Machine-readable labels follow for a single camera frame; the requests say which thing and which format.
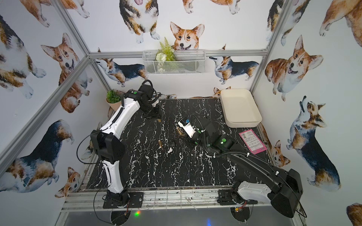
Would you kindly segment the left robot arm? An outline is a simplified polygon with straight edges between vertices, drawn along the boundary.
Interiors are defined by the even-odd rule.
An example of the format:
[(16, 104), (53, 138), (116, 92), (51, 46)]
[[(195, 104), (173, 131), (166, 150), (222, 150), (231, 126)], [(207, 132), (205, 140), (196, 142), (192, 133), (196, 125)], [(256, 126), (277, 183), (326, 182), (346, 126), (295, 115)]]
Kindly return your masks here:
[(110, 120), (90, 135), (95, 153), (103, 164), (107, 181), (107, 194), (120, 202), (128, 198), (126, 182), (121, 173), (120, 162), (125, 147), (120, 138), (127, 123), (137, 111), (142, 111), (145, 119), (160, 119), (157, 94), (150, 80), (145, 80), (138, 90), (130, 89), (121, 96), (121, 106)]

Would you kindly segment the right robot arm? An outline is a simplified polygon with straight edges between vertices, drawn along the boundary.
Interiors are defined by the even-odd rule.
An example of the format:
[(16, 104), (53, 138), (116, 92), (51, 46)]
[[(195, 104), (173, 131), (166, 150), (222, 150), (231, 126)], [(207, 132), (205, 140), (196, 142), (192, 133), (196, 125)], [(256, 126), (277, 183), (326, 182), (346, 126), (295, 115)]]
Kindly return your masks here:
[(300, 174), (273, 166), (247, 150), (237, 148), (237, 143), (225, 134), (218, 134), (210, 121), (206, 125), (181, 120), (179, 126), (191, 143), (202, 146), (214, 158), (227, 159), (246, 169), (261, 183), (237, 181), (230, 196), (234, 203), (256, 201), (270, 204), (280, 214), (293, 218), (303, 194)]

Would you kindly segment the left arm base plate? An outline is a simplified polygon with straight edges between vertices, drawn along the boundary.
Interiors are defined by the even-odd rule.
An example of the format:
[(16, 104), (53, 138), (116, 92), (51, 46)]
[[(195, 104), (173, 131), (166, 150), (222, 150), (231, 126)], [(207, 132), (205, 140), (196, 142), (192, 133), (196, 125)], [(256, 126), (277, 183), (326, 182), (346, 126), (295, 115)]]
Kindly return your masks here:
[(106, 198), (103, 204), (104, 209), (115, 208), (141, 208), (143, 203), (143, 192), (123, 191), (120, 194), (107, 191)]

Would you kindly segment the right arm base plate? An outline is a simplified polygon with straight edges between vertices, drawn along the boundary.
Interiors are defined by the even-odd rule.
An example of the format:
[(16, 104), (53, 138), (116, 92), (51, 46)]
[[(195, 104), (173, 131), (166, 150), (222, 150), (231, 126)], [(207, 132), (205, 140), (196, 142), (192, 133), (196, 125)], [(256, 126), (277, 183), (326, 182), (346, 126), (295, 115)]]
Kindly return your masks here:
[(244, 204), (258, 204), (256, 200), (245, 200), (236, 191), (229, 190), (218, 190), (217, 202), (220, 205), (244, 205)]

